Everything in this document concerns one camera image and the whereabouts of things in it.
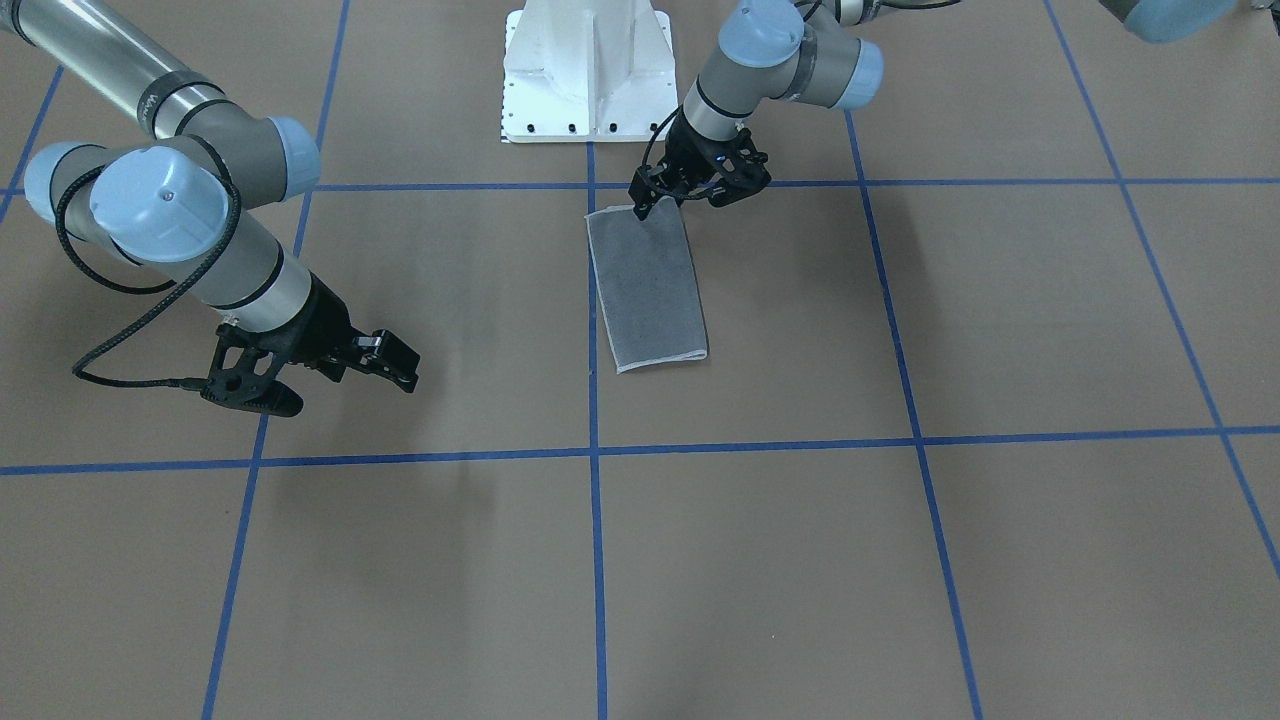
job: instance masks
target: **light blue joint cap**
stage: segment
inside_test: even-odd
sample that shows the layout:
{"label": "light blue joint cap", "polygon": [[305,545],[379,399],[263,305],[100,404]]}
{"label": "light blue joint cap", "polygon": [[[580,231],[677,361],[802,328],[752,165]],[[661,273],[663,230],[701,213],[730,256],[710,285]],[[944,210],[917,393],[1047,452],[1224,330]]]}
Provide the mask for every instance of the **light blue joint cap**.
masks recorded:
{"label": "light blue joint cap", "polygon": [[739,0],[719,32],[724,55],[748,68],[781,65],[801,40],[804,18],[790,0]]}
{"label": "light blue joint cap", "polygon": [[858,50],[858,64],[854,65],[854,76],[849,78],[845,94],[836,100],[832,108],[841,110],[858,110],[865,108],[872,97],[879,92],[881,81],[884,79],[884,54],[874,42],[858,41],[861,47]]}
{"label": "light blue joint cap", "polygon": [[307,128],[293,118],[268,118],[280,133],[284,147],[284,197],[288,200],[307,192],[320,182],[320,149]]}
{"label": "light blue joint cap", "polygon": [[1233,5],[1235,0],[1142,0],[1124,27],[1147,42],[1172,42],[1204,29]]}
{"label": "light blue joint cap", "polygon": [[230,200],[218,178],[182,152],[160,146],[111,163],[93,183],[93,219],[129,255],[182,263],[218,243]]}
{"label": "light blue joint cap", "polygon": [[27,202],[42,220],[54,224],[54,199],[49,187],[54,182],[54,173],[63,158],[70,155],[72,150],[84,147],[87,142],[55,142],[45,147],[27,163],[27,170],[22,176],[22,187],[27,192]]}

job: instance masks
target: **gray towel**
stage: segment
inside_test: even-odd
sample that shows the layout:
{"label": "gray towel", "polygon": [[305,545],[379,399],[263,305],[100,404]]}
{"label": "gray towel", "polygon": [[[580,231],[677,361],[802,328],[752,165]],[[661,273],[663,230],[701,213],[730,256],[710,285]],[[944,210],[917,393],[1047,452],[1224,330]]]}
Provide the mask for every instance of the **gray towel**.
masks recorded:
{"label": "gray towel", "polygon": [[591,213],[586,237],[618,374],[707,357],[694,259],[676,201],[663,197],[643,223],[630,205]]}

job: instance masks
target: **blue tape line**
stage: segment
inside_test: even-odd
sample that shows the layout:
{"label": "blue tape line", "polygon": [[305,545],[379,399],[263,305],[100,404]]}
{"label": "blue tape line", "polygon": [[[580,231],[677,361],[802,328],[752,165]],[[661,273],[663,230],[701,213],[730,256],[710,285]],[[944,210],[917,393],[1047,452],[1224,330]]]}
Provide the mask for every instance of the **blue tape line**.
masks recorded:
{"label": "blue tape line", "polygon": [[[595,211],[595,143],[586,143],[586,211]],[[588,436],[591,457],[591,557],[595,585],[595,712],[599,720],[609,717],[609,662],[604,612],[604,530],[600,510],[600,405],[599,405],[599,338],[596,307],[599,288],[595,284],[595,263],[586,254],[586,361],[588,361]]]}
{"label": "blue tape line", "polygon": [[1114,178],[918,178],[868,179],[868,187],[1007,187],[1023,184],[1115,184]]}
{"label": "blue tape line", "polygon": [[15,195],[19,195],[18,183],[22,181],[22,173],[27,169],[27,161],[31,160],[31,151],[36,146],[36,137],[40,135],[40,127],[45,124],[45,117],[49,115],[49,106],[54,102],[54,94],[58,92],[58,85],[63,81],[63,67],[58,65],[54,69],[54,77],[49,81],[49,90],[45,91],[45,99],[40,102],[40,110],[36,113],[36,119],[31,123],[31,132],[27,133],[27,142],[22,146],[22,154],[18,156],[18,167],[13,169],[13,177],[9,178],[9,187],[5,190],[4,197],[0,197],[0,223],[4,222],[5,215],[9,214],[9,205],[13,202]]}
{"label": "blue tape line", "polygon": [[317,184],[315,192],[453,192],[484,190],[575,190],[585,182],[407,182],[407,183],[332,183]]}
{"label": "blue tape line", "polygon": [[72,465],[0,466],[0,477],[78,475],[86,473],[150,473],[177,470],[228,470],[248,468],[248,460],[159,460],[152,462],[78,462]]}
{"label": "blue tape line", "polygon": [[342,46],[347,41],[347,18],[351,15],[351,0],[342,0],[338,14],[338,33],[333,38],[333,55],[329,59],[329,77],[324,86],[324,100],[320,102],[320,120],[316,123],[316,147],[324,150],[325,131],[329,129],[329,106],[333,104],[333,88],[338,85],[338,65],[342,63]]}
{"label": "blue tape line", "polygon": [[1229,436],[1274,436],[1280,434],[1280,425],[1236,425],[1224,430]]}
{"label": "blue tape line", "polygon": [[1124,178],[1125,184],[1280,184],[1280,178]]}
{"label": "blue tape line", "polygon": [[1257,525],[1258,534],[1262,536],[1262,546],[1266,547],[1267,556],[1271,559],[1271,569],[1275,570],[1276,579],[1280,579],[1280,552],[1276,551],[1276,543],[1267,530],[1267,521],[1262,518],[1262,510],[1258,507],[1258,501],[1253,496],[1253,488],[1249,487],[1249,480],[1244,475],[1244,468],[1240,466],[1240,460],[1235,455],[1231,438],[1225,432],[1222,433],[1222,448],[1226,451],[1228,460],[1231,461],[1231,471],[1235,473],[1235,482],[1240,486],[1240,493],[1244,495],[1244,503],[1249,507],[1253,524]]}
{"label": "blue tape line", "polygon": [[264,457],[262,468],[308,468],[323,465],[397,465],[408,462],[481,462],[493,460],[539,460],[547,457],[586,457],[585,447],[549,450],[498,450],[466,452],[403,452],[392,455],[321,455],[307,457]]}
{"label": "blue tape line", "polygon": [[259,415],[257,436],[253,439],[253,459],[248,466],[248,479],[244,482],[244,500],[241,501],[241,518],[236,528],[236,546],[232,550],[232,566],[227,573],[227,592],[223,594],[223,612],[218,619],[218,639],[214,641],[214,660],[209,666],[209,684],[205,687],[205,706],[201,720],[211,720],[214,705],[218,702],[218,683],[223,675],[223,657],[227,655],[227,637],[232,628],[232,611],[236,607],[236,589],[239,587],[239,569],[244,559],[244,538],[248,537],[248,520],[253,511],[253,495],[257,491],[257,461],[262,459],[262,446],[266,445],[266,415]]}
{"label": "blue tape line", "polygon": [[[1126,178],[1129,184],[1280,184],[1280,178]],[[1107,186],[1115,178],[909,178],[868,181],[773,181],[769,187],[1010,187],[1010,186]],[[626,182],[595,182],[595,190],[627,190]],[[321,183],[312,192],[460,192],[495,190],[586,190],[585,182],[408,182]]]}
{"label": "blue tape line", "polygon": [[591,454],[591,557],[595,579],[595,714],[609,717],[608,634],[604,615],[604,530],[600,510],[600,455]]}
{"label": "blue tape line", "polygon": [[[342,63],[342,46],[347,40],[347,18],[351,15],[351,0],[342,0],[338,14],[338,32],[333,38],[333,55],[329,59],[329,77],[325,81],[324,100],[320,102],[320,120],[316,123],[316,149],[324,151],[324,137],[329,129],[329,109],[333,105],[333,90],[338,83],[338,65]],[[307,222],[311,219],[311,199],[315,188],[302,197],[302,213],[298,215],[298,229],[293,234],[293,256],[302,256],[302,243],[306,241]]]}
{"label": "blue tape line", "polygon": [[705,442],[689,445],[622,445],[602,447],[604,457],[634,455],[700,455],[716,452],[788,452],[810,450],[865,450],[872,447],[911,447],[914,438],[815,439],[780,442]]}
{"label": "blue tape line", "polygon": [[1089,442],[1108,439],[1151,439],[1175,437],[1212,437],[1217,428],[1155,428],[1149,430],[1091,430],[1082,433],[1010,433],[988,436],[940,436],[920,438],[927,446],[1014,445],[1032,442]]}
{"label": "blue tape line", "polygon": [[1280,555],[1276,553],[1275,541],[1271,538],[1271,533],[1267,529],[1266,520],[1262,518],[1262,512],[1258,511],[1257,502],[1253,497],[1253,489],[1249,487],[1249,480],[1244,475],[1244,470],[1236,460],[1235,448],[1231,446],[1230,433],[1222,423],[1222,415],[1219,413],[1217,402],[1213,401],[1213,393],[1210,392],[1208,380],[1206,380],[1199,360],[1196,357],[1196,350],[1192,347],[1190,336],[1183,325],[1181,315],[1179,315],[1178,306],[1174,304],[1172,292],[1170,292],[1169,284],[1165,282],[1165,274],[1161,272],[1160,263],[1156,260],[1156,252],[1151,246],[1151,240],[1148,238],[1147,229],[1142,223],[1142,217],[1138,214],[1138,206],[1134,204],[1133,195],[1129,192],[1128,181],[1120,172],[1120,164],[1116,161],[1115,152],[1111,149],[1111,142],[1107,140],[1107,133],[1102,128],[1102,119],[1093,105],[1093,100],[1089,97],[1088,88],[1084,86],[1084,77],[1080,74],[1080,68],[1075,63],[1075,56],[1071,54],[1071,47],[1066,41],[1066,35],[1062,32],[1062,26],[1057,20],[1057,13],[1053,12],[1053,3],[1052,0],[1043,0],[1043,3],[1044,12],[1048,13],[1050,22],[1053,24],[1053,32],[1057,33],[1057,41],[1062,46],[1062,54],[1066,55],[1066,61],[1071,68],[1071,76],[1075,78],[1075,85],[1080,91],[1080,97],[1084,100],[1084,105],[1089,110],[1089,118],[1092,118],[1093,128],[1098,133],[1098,141],[1102,142],[1102,150],[1107,155],[1107,163],[1111,164],[1111,172],[1119,182],[1120,192],[1124,195],[1125,205],[1129,208],[1129,217],[1133,219],[1134,228],[1138,231],[1138,240],[1142,242],[1143,252],[1147,255],[1147,263],[1151,265],[1151,272],[1156,275],[1156,284],[1160,286],[1160,293],[1165,299],[1165,307],[1169,310],[1169,315],[1174,320],[1174,327],[1178,329],[1178,337],[1183,343],[1183,350],[1187,352],[1187,360],[1190,361],[1192,372],[1196,374],[1196,382],[1199,384],[1201,393],[1204,396],[1204,405],[1208,407],[1208,413],[1213,418],[1213,425],[1221,436],[1222,448],[1226,451],[1228,460],[1231,464],[1231,471],[1235,473],[1235,480],[1240,486],[1240,492],[1244,493],[1244,500],[1249,506],[1249,512],[1253,515],[1253,524],[1257,527],[1258,534],[1262,537],[1262,544],[1267,551],[1267,556],[1271,559],[1271,566],[1275,570],[1276,577],[1280,578]]}
{"label": "blue tape line", "polygon": [[[1280,425],[1238,425],[1217,428],[1152,428],[1137,430],[1083,430],[1075,433],[1010,433],[986,436],[922,437],[925,446],[1020,445],[1037,442],[1098,442],[1123,439],[1213,437],[1229,436],[1280,436]],[[709,442],[687,445],[621,445],[602,446],[594,452],[602,457],[634,455],[696,455],[726,452],[803,452],[819,450],[868,450],[877,447],[913,447],[914,437],[858,438],[776,442]],[[415,452],[392,455],[334,455],[302,457],[264,457],[260,468],[302,468],[315,465],[385,465],[412,462],[485,462],[503,460],[540,460],[549,457],[590,457],[590,447],[558,447],[534,450],[494,450],[465,452]],[[0,477],[73,475],[84,473],[147,473],[180,470],[225,470],[250,466],[251,460],[175,460],[151,462],[83,462],[70,465],[9,465],[0,466]]]}
{"label": "blue tape line", "polygon": [[956,646],[960,650],[960,662],[964,666],[965,684],[969,688],[969,705],[973,710],[974,720],[983,720],[982,698],[978,693],[978,679],[973,669],[973,657],[969,652],[969,634],[964,625],[964,614],[960,610],[960,596],[956,592],[955,575],[951,570],[951,553],[947,551],[946,533],[942,528],[942,514],[938,510],[937,495],[933,488],[933,473],[929,470],[929,459],[924,450],[924,434],[920,432],[920,418],[916,413],[915,393],[911,391],[911,377],[906,368],[906,354],[902,351],[902,336],[899,333],[897,314],[893,310],[893,293],[890,290],[888,272],[884,268],[884,254],[881,249],[879,231],[876,227],[876,213],[872,208],[870,190],[867,187],[867,174],[863,169],[863,156],[858,147],[858,131],[854,128],[854,115],[845,110],[845,127],[849,132],[849,146],[854,152],[854,167],[858,170],[858,179],[863,181],[860,188],[863,196],[863,211],[867,214],[867,229],[870,234],[872,252],[876,256],[876,274],[879,277],[881,291],[884,297],[884,315],[888,319],[890,334],[893,338],[893,354],[897,356],[897,372],[902,383],[902,396],[906,401],[906,415],[911,423],[911,438],[915,446],[915,457],[920,465],[920,479],[924,483],[924,497],[929,506],[929,521],[933,524],[933,539],[938,548],[938,564],[942,566],[942,580],[946,584],[947,605],[951,607],[951,624],[955,626]]}

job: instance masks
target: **black band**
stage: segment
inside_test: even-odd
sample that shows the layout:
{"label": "black band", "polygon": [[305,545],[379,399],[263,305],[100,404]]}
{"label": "black band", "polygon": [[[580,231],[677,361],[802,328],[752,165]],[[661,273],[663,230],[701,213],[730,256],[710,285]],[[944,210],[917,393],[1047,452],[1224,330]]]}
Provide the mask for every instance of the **black band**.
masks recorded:
{"label": "black band", "polygon": [[703,102],[707,102],[708,108],[710,108],[712,110],[716,110],[717,113],[724,115],[726,118],[733,118],[735,120],[740,120],[742,118],[750,118],[751,117],[750,113],[730,113],[728,110],[724,110],[719,105],[712,102],[710,99],[707,97],[707,94],[703,92],[703,78],[698,78],[696,81],[694,81],[694,87],[698,88],[698,96],[703,99]]}
{"label": "black band", "polygon": [[266,295],[266,291],[271,290],[271,286],[275,284],[275,281],[280,277],[280,270],[284,269],[284,247],[276,243],[275,249],[276,249],[275,266],[271,268],[271,274],[268,275],[266,281],[264,281],[257,290],[237,300],[236,302],[232,302],[230,305],[210,305],[210,307],[212,307],[214,310],[236,310]]}
{"label": "black band", "polygon": [[879,15],[879,8],[884,0],[870,0],[870,3],[863,4],[863,17],[854,24],[863,24],[874,20]]}
{"label": "black band", "polygon": [[230,100],[228,100],[225,97],[218,97],[218,99],[214,99],[214,100],[205,100],[200,105],[196,105],[195,108],[192,108],[186,114],[186,117],[182,118],[182,122],[178,123],[178,128],[175,131],[173,131],[173,133],[174,135],[182,135],[182,131],[187,129],[187,123],[189,123],[192,118],[195,118],[197,114],[200,114],[201,110],[204,110],[205,108],[209,108],[210,105],[221,105],[223,102],[225,102],[228,105],[234,105],[234,102],[232,102]]}
{"label": "black band", "polygon": [[[76,237],[70,232],[68,232],[67,234],[72,236],[76,240],[79,240],[81,242],[84,242],[82,238]],[[115,251],[120,254],[120,258],[124,258],[125,260],[128,260],[129,264],[133,265],[134,268],[141,268],[142,266],[142,263],[138,263],[137,260],[134,260],[133,258],[131,258],[129,254],[125,252],[123,247],[120,247],[120,243],[115,242],[114,240],[111,240],[111,247],[114,247]]]}
{"label": "black band", "polygon": [[[81,147],[97,147],[99,150],[106,150],[106,149],[105,149],[105,147],[102,147],[101,145],[95,145],[95,143],[92,143],[92,142],[82,142],[81,145],[77,145],[76,147],[72,147],[72,149],[70,149],[70,150],[68,150],[67,152],[63,152],[63,156],[58,159],[58,164],[55,164],[55,165],[54,165],[54,172],[49,173],[49,200],[50,200],[50,205],[52,205],[52,204],[54,204],[54,202],[52,202],[52,200],[54,200],[54,197],[55,197],[55,193],[54,193],[54,178],[55,178],[55,177],[58,177],[58,168],[60,168],[60,167],[63,165],[63,160],[65,160],[68,155],[70,155],[72,152],[76,152],[76,151],[77,151],[77,150],[79,150]],[[67,234],[68,234],[68,236],[69,236],[69,237],[70,237],[72,240],[77,240],[77,241],[79,241],[79,242],[88,242],[88,241],[87,241],[87,240],[84,240],[83,237],[81,237],[81,236],[78,236],[78,234],[73,233],[73,232],[72,232],[70,229],[68,229],[68,231],[67,231]]]}
{"label": "black band", "polygon": [[27,33],[22,32],[22,26],[18,24],[18,5],[20,4],[22,0],[0,0],[0,23],[18,33],[18,37],[26,40],[29,45],[35,45],[27,37]]}
{"label": "black band", "polygon": [[172,73],[165,73],[152,81],[142,91],[142,97],[138,99],[138,124],[142,126],[142,129],[151,137],[155,137],[156,113],[160,111],[160,105],[164,105],[164,101],[174,92],[193,85],[207,85],[218,92],[223,91],[223,88],[209,82],[209,78],[196,70],[173,70]]}
{"label": "black band", "polygon": [[791,78],[791,85],[782,91],[782,95],[777,97],[771,97],[771,100],[786,100],[791,101],[795,97],[800,97],[800,94],[809,87],[809,82],[813,81],[813,69],[818,65],[818,35],[812,27],[805,26],[804,40],[800,41],[800,56],[796,61],[796,74]]}
{"label": "black band", "polygon": [[223,156],[218,154],[218,150],[214,149],[207,140],[200,137],[198,135],[188,135],[184,137],[187,140],[195,140],[196,145],[204,147],[205,152],[209,152],[209,159],[212,160],[214,165],[218,168],[218,174],[221,176],[224,181],[232,182],[232,172],[227,169],[227,163],[223,161]]}

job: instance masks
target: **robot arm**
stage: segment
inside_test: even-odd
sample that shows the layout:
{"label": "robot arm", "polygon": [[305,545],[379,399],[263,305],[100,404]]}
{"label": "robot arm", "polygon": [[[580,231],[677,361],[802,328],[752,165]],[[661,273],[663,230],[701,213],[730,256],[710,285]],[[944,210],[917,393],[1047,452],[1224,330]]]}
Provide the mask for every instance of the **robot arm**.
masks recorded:
{"label": "robot arm", "polygon": [[[97,0],[0,0],[0,28],[54,55],[155,138],[123,150],[55,143],[32,158],[24,186],[33,210],[61,238],[159,270],[178,283],[174,295],[189,288],[221,315],[207,379],[166,384],[225,407],[283,416],[302,409],[302,398],[275,379],[285,364],[334,382],[349,368],[413,391],[419,355],[388,331],[355,329],[342,300],[239,213],[319,181],[319,151],[301,123],[252,118]],[[64,249],[74,255],[69,242]],[[109,287],[138,290],[86,272]],[[230,348],[241,356],[227,366]],[[93,357],[77,364],[78,377],[115,387],[156,383],[88,375],[83,368]],[[270,364],[259,373],[266,357]]]}
{"label": "robot arm", "polygon": [[[1129,32],[1169,42],[1204,28],[1235,0],[1100,1]],[[628,195],[636,217],[644,220],[662,196],[721,208],[760,192],[771,181],[768,155],[756,150],[744,126],[763,99],[856,110],[879,90],[884,60],[878,47],[846,36],[841,26],[957,3],[740,0],[684,105],[667,119],[666,155],[650,165],[650,141],[632,176]]]}

